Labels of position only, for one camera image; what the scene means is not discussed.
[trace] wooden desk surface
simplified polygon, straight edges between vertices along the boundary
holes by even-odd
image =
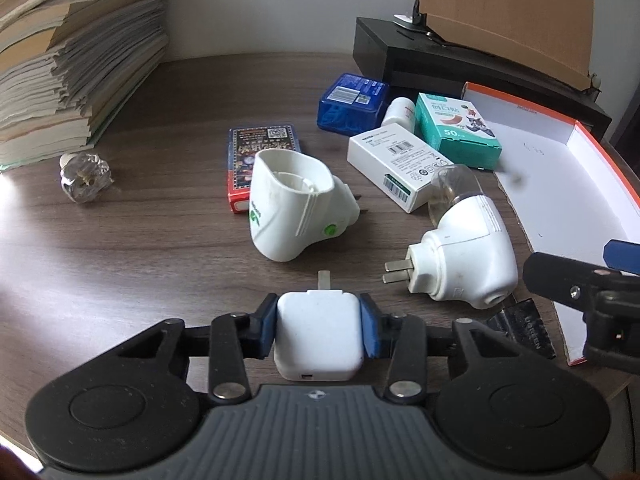
[[[98,202],[73,204],[60,189],[57,160],[0,176],[0,431],[28,446],[24,410],[55,377],[168,317],[188,326],[224,312],[251,311],[268,292],[307,290],[329,269],[335,287],[369,292],[385,311],[404,310],[431,324],[485,312],[464,303],[409,295],[383,285],[383,264],[404,257],[432,227],[425,208],[405,214],[346,161],[346,137],[321,132],[321,93],[349,56],[225,56],[161,65],[140,87],[98,145],[115,184]],[[315,244],[292,262],[266,260],[251,242],[248,220],[226,201],[230,127],[292,123],[302,150],[324,161],[369,208],[341,237]],[[493,174],[478,172],[515,249],[527,240]],[[522,284],[518,299],[529,297]],[[566,366],[551,302],[536,299],[558,364]],[[446,361],[431,358],[433,388]],[[252,385],[283,382],[271,360],[247,362]],[[383,381],[386,362],[367,363],[357,381]],[[204,359],[190,384],[204,388]],[[592,365],[575,373],[605,396],[628,375]]]

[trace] barcode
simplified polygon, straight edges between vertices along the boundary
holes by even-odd
[[[334,88],[334,91],[329,94],[327,99],[352,105],[358,95],[360,95],[360,92],[357,90],[353,90],[345,86],[337,86]]]
[[[387,175],[385,175],[383,184],[391,193],[393,193],[403,202],[406,202],[406,200],[409,198],[409,195],[407,195],[407,193],[405,193],[402,189],[400,189],[400,186],[398,186],[398,184],[396,184],[391,179],[389,179]]]
[[[412,148],[413,145],[408,140],[404,140],[403,142],[398,142],[398,144],[394,144],[393,146],[389,146],[389,151],[394,155],[398,153],[405,152],[406,150]]]
[[[269,137],[270,139],[286,139],[287,129],[286,128],[267,128],[267,137]]]

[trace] metal prong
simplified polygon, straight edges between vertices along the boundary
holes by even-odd
[[[410,279],[409,272],[406,270],[396,270],[382,275],[384,283],[408,282]]]
[[[386,272],[395,272],[396,270],[409,270],[414,268],[411,260],[399,260],[397,262],[387,262],[385,264]]]
[[[328,270],[318,270],[318,290],[331,290],[331,273]]]

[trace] teal box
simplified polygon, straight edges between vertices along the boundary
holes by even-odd
[[[492,170],[502,151],[494,133],[469,101],[419,94],[415,133],[456,164]]]

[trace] white wall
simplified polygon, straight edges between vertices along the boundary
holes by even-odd
[[[356,16],[391,19],[414,0],[169,0],[169,58],[351,52]]]
[[[356,16],[391,19],[413,0],[169,0],[169,59],[239,52],[351,52]],[[591,71],[612,134],[640,82],[640,0],[595,0]]]
[[[640,84],[640,0],[594,0],[590,70],[602,79],[609,139]]]

